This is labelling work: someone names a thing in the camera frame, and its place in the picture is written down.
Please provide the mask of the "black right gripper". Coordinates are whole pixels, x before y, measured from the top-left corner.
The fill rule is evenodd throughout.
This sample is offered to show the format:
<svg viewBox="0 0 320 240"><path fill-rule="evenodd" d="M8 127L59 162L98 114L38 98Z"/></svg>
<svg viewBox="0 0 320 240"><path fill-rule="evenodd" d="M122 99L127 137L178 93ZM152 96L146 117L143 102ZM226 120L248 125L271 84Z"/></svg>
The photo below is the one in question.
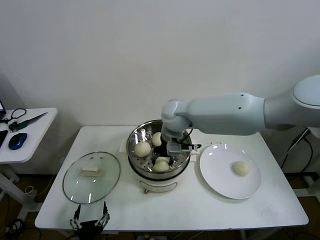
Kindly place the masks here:
<svg viewBox="0 0 320 240"><path fill-rule="evenodd" d="M154 134L152 136L153 153L150 154L151 164L154 165L157 157L169 158L169 166L174 164L174 158L167 153L167 142L162 139L161 134Z"/></svg>

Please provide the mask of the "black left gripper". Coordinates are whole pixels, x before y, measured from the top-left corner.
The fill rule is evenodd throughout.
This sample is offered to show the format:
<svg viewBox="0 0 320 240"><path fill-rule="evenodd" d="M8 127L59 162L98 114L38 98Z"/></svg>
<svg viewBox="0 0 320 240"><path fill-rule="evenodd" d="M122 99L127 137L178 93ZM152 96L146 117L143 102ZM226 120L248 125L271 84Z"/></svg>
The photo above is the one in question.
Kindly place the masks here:
<svg viewBox="0 0 320 240"><path fill-rule="evenodd" d="M79 223L81 205L79 204L74 212L73 218L69 220L72 229L76 235L98 235L102 232L102 227L105 227L110 220L110 214L106 201L103 202L102 217L99 220L91 220Z"/></svg>

